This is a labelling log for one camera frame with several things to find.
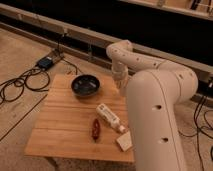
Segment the small white box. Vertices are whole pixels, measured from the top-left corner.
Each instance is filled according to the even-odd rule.
[[[116,139],[116,142],[120,145],[123,151],[127,151],[129,148],[132,147],[132,140],[130,131],[126,132],[125,134],[121,135]]]

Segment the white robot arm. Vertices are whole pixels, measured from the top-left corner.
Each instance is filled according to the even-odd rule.
[[[197,76],[186,66],[132,50],[128,40],[107,47],[113,78],[126,95],[136,170],[187,170],[173,107],[196,93]],[[138,71],[129,80],[127,66]]]

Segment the red object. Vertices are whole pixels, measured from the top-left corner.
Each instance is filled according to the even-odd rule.
[[[98,140],[98,138],[100,136],[100,132],[101,132],[100,123],[99,123],[98,119],[95,119],[93,121],[93,125],[92,125],[92,138],[94,139],[94,141]]]

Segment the floor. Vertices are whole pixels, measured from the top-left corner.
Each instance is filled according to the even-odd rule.
[[[0,83],[5,80],[17,77],[35,62],[51,51],[50,47],[42,45],[28,38],[16,35],[6,30],[0,29]],[[103,73],[110,75],[110,71],[87,61],[80,60],[71,55],[65,54],[65,58],[78,65],[84,73]],[[54,66],[49,74],[51,80],[57,73],[67,74],[73,71],[69,65],[59,62]],[[32,85],[38,84],[43,78],[31,80]],[[8,90],[9,96],[13,96],[18,90]],[[0,106],[0,138],[34,106],[37,101],[44,96],[43,93],[35,93],[26,90],[22,97],[12,103]],[[179,129],[186,133],[194,132],[193,111],[195,103],[187,101],[175,106],[176,119]],[[42,107],[39,104],[27,117],[21,121],[2,141],[0,141],[0,170],[4,171],[52,171],[54,168],[42,157],[32,157],[24,155],[24,148],[34,126],[38,112]],[[199,171],[200,164],[196,151],[196,139],[181,137],[189,171]],[[209,150],[213,141],[205,136],[200,138],[201,154],[206,171],[213,170],[213,163],[210,159]],[[77,159],[55,158],[61,171],[134,171],[134,164],[116,163],[103,161],[89,161]]]

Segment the power adapter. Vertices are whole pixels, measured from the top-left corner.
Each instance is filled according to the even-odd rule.
[[[48,70],[50,69],[52,66],[54,65],[52,58],[49,56],[45,56],[43,58],[41,58],[37,63],[36,66],[44,69],[44,70]]]
[[[36,66],[41,68],[41,69],[48,70],[55,63],[59,62],[63,58],[64,58],[64,56],[61,55],[58,50],[53,50],[48,55],[46,55],[45,57],[39,59],[36,62]]]

